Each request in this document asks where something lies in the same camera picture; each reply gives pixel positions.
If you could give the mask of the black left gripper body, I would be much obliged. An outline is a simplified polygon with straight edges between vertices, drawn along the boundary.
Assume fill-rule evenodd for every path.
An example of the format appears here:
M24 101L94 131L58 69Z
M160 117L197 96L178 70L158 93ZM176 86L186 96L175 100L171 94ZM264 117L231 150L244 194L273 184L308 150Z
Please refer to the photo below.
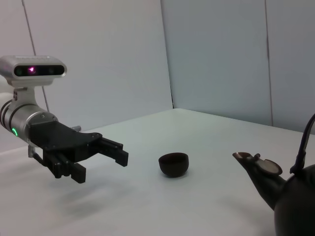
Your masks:
M81 133L58 121L32 124L29 128L28 156L35 155L34 147L43 152L60 152L67 159L76 163L86 160L94 154L89 151L89 144L102 138L99 133Z

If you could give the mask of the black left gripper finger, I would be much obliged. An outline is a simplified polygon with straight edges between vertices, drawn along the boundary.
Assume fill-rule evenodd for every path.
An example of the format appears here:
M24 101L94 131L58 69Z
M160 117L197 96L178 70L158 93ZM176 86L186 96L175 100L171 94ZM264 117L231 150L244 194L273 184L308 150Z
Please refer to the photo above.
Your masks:
M51 171L55 178L70 176L77 183L86 181L86 168L74 163L60 152L43 154L44 165Z
M102 154L115 160L123 167L128 165L128 153L123 150L123 144L106 138L100 138L89 144L89 151L93 154Z

